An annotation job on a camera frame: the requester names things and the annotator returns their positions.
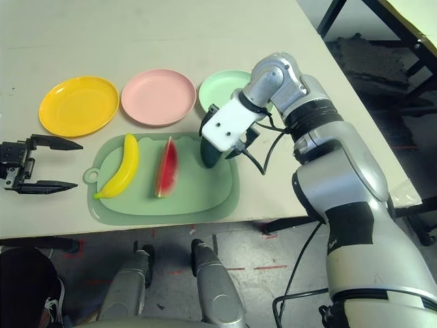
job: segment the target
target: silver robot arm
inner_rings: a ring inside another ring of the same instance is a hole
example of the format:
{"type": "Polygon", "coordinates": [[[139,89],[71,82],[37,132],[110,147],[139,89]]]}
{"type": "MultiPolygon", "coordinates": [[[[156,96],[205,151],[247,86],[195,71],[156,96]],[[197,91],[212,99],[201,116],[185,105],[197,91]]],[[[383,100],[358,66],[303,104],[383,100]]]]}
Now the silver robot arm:
{"type": "Polygon", "coordinates": [[[275,53],[203,125],[220,152],[265,117],[272,102],[301,166],[292,186],[308,214],[330,227],[326,268],[333,306],[326,327],[437,327],[437,287],[421,254],[389,215],[386,178],[355,128],[293,57],[275,53]]]}

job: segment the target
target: cable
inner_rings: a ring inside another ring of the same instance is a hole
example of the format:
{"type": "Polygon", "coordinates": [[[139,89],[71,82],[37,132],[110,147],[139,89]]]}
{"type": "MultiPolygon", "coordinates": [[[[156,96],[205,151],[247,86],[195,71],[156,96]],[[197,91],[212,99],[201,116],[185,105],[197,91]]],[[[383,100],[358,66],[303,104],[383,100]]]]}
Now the cable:
{"type": "Polygon", "coordinates": [[[282,328],[281,319],[279,318],[278,309],[277,309],[277,304],[279,302],[284,302],[287,299],[298,299],[301,297],[320,295],[320,294],[324,294],[325,292],[328,292],[327,288],[311,290],[309,292],[298,292],[297,294],[284,295],[274,299],[272,303],[272,309],[273,309],[274,321],[276,323],[277,328],[282,328]]]}
{"type": "MultiPolygon", "coordinates": [[[[309,235],[305,244],[302,246],[302,249],[300,250],[300,253],[298,255],[298,259],[296,260],[296,263],[294,264],[292,274],[290,275],[290,279],[288,280],[288,284],[287,284],[287,288],[285,289],[284,296],[287,295],[288,292],[290,291],[290,287],[292,286],[292,282],[293,282],[294,276],[296,274],[296,271],[298,269],[298,265],[300,263],[300,260],[302,259],[303,254],[305,253],[305,250],[307,249],[309,243],[313,240],[315,233],[320,229],[321,226],[322,226],[322,223],[319,222],[319,224],[317,224],[316,227],[314,228],[313,232],[309,235]]],[[[281,304],[281,311],[279,312],[279,322],[281,322],[281,320],[282,320],[284,308],[285,308],[285,302],[283,301],[281,304]]]]}
{"type": "Polygon", "coordinates": [[[272,131],[278,131],[278,132],[283,132],[283,129],[282,128],[276,128],[276,127],[273,127],[273,126],[269,126],[269,125],[264,125],[264,124],[261,124],[261,123],[256,123],[257,125],[259,125],[260,127],[262,127],[262,128],[266,128],[266,129],[268,129],[268,130],[272,130],[272,131]]]}
{"type": "Polygon", "coordinates": [[[261,174],[263,176],[266,175],[267,172],[267,166],[268,166],[268,162],[270,160],[270,157],[272,156],[274,147],[276,147],[276,145],[278,144],[279,140],[281,140],[281,138],[285,135],[285,131],[282,131],[277,138],[273,141],[272,145],[270,146],[270,149],[268,150],[267,156],[266,156],[266,160],[264,161],[264,166],[262,167],[261,164],[259,164],[259,162],[256,160],[255,157],[252,156],[252,154],[246,149],[244,148],[242,150],[242,153],[244,155],[246,155],[253,164],[255,164],[255,166],[258,168],[258,170],[261,172],[261,174]]]}

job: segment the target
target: green cutting board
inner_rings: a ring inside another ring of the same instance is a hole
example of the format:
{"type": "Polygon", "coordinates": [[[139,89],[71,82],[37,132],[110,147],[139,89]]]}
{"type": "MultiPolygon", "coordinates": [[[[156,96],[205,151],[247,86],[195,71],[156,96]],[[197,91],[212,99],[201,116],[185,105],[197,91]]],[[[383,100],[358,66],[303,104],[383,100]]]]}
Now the green cutting board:
{"type": "Polygon", "coordinates": [[[88,186],[88,206],[94,219],[111,225],[177,224],[214,221],[228,216],[240,195],[237,165],[221,159],[212,169],[203,166],[200,138],[196,133],[135,135],[139,166],[133,181],[118,196],[95,200],[118,170],[123,157],[124,135],[108,140],[98,151],[83,180],[88,186]],[[156,172],[168,138],[178,150],[178,182],[166,198],[154,195],[156,172]]]}

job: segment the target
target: toy banana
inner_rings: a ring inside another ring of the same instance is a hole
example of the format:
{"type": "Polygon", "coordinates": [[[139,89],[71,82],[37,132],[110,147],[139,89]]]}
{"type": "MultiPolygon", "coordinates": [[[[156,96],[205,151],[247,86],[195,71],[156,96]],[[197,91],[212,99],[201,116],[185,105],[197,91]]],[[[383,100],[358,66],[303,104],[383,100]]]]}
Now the toy banana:
{"type": "Polygon", "coordinates": [[[132,181],[137,172],[139,162],[139,149],[137,139],[130,133],[124,138],[123,161],[117,173],[108,181],[99,193],[94,194],[94,199],[112,198],[119,195],[132,181]]]}

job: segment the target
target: watermelon slice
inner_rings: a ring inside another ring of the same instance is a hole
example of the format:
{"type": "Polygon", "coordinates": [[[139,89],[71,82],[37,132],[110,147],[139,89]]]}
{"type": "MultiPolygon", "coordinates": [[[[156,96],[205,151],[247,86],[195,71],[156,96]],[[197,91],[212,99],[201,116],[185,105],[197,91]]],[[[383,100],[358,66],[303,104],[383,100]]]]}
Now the watermelon slice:
{"type": "Polygon", "coordinates": [[[170,137],[165,146],[163,157],[156,176],[156,197],[169,197],[176,186],[178,175],[178,151],[173,139],[170,137]]]}

